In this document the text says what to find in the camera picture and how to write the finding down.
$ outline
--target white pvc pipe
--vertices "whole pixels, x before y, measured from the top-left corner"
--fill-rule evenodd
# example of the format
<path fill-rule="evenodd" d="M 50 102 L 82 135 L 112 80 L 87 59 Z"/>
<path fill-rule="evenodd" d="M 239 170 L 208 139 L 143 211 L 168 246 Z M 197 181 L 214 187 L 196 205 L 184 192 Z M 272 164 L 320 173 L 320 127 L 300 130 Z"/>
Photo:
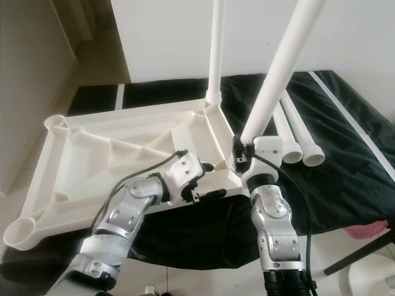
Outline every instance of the white pvc pipe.
<path fill-rule="evenodd" d="M 241 134 L 241 142 L 244 144 L 252 144 L 252 140 L 265 131 L 281 94 L 291 79 L 296 62 L 318 19 L 324 1 L 298 1 Z"/>
<path fill-rule="evenodd" d="M 291 125 L 296 142 L 298 142 L 302 148 L 303 163 L 308 167 L 315 167 L 323 163 L 325 155 L 322 149 L 314 143 L 309 130 L 286 91 L 283 92 L 283 96 L 281 97 L 281 104 L 288 118 L 288 122 Z"/>
<path fill-rule="evenodd" d="M 283 161 L 286 163 L 297 163 L 301 161 L 303 158 L 302 149 L 295 141 L 280 103 L 277 104 L 273 112 L 273 120 L 276 124 L 277 134 L 283 140 Z"/>
<path fill-rule="evenodd" d="M 214 0 L 211 29 L 211 50 L 209 87 L 206 92 L 206 102 L 221 104 L 221 69 L 223 36 L 225 31 L 225 0 Z"/>

